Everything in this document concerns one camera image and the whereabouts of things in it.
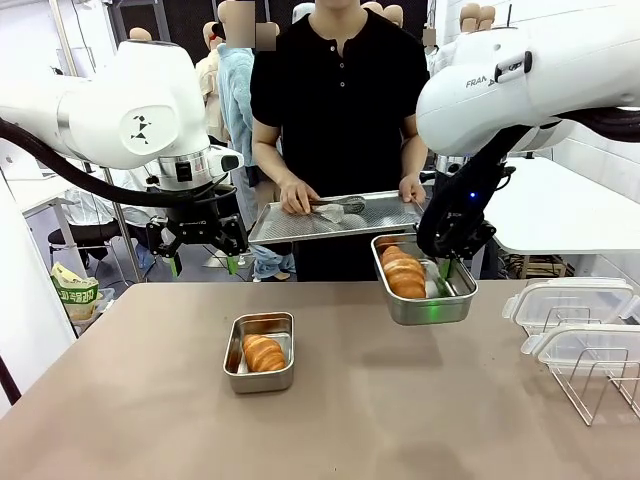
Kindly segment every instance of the man in black shirt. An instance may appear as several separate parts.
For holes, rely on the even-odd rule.
[[[275,52],[257,55],[251,80],[253,156],[280,187],[283,208],[308,214],[319,196],[396,189],[405,202],[423,202],[427,148],[415,111],[428,79],[410,34],[359,0],[316,0]],[[297,243],[298,279],[375,279],[370,240]]]

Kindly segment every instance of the neck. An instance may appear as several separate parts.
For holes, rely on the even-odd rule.
[[[313,29],[325,38],[350,38],[355,36],[367,21],[367,12],[360,7],[359,0],[340,9],[327,8],[316,3],[309,17]]]

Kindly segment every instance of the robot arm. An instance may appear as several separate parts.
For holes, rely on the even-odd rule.
[[[471,256],[495,233],[483,211],[505,157],[559,143],[570,119],[606,138],[640,142],[640,32],[634,2],[572,12],[543,30],[463,34],[424,87],[420,136],[435,153],[471,159],[436,178],[418,244],[436,257]]]
[[[92,80],[54,76],[0,85],[0,136],[79,187],[129,205],[167,209],[148,226],[151,250],[173,257],[181,243],[211,243],[229,255],[247,247],[239,215],[223,216],[220,176],[242,155],[211,146],[191,60],[163,42],[120,44],[113,64]],[[59,154],[102,167],[147,165],[154,193],[106,184]],[[162,243],[160,231],[176,237]]]

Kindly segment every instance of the metal container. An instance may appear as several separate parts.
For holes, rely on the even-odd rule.
[[[250,372],[242,350],[245,335],[264,335],[282,347],[286,367],[275,372]],[[290,313],[257,313],[244,315],[233,322],[227,353],[222,366],[236,393],[285,390],[293,383],[293,315]]]
[[[391,291],[380,263],[382,252],[391,245],[397,245],[405,253],[413,255],[425,267],[428,298],[411,300],[401,298]],[[427,257],[418,248],[415,234],[382,235],[373,239],[371,248],[389,313],[396,323],[434,325],[459,322],[467,317],[471,300],[478,291],[478,284],[460,260],[450,260],[448,275],[443,278],[440,272],[446,270],[446,262],[449,260]]]
[[[332,238],[365,233],[402,231],[420,222],[422,210],[415,203],[404,203],[398,191],[366,193],[360,195],[365,208],[357,214],[345,214],[333,223],[318,214],[290,215],[280,203],[269,203],[260,213],[249,243],[269,245],[280,242],[300,242],[318,238]],[[344,197],[323,198],[339,201]]]

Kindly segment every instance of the person's left hand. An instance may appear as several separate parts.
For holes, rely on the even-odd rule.
[[[419,173],[412,173],[404,177],[400,181],[400,188],[398,190],[405,203],[415,200],[417,203],[422,204],[427,199],[424,187],[420,183]]]

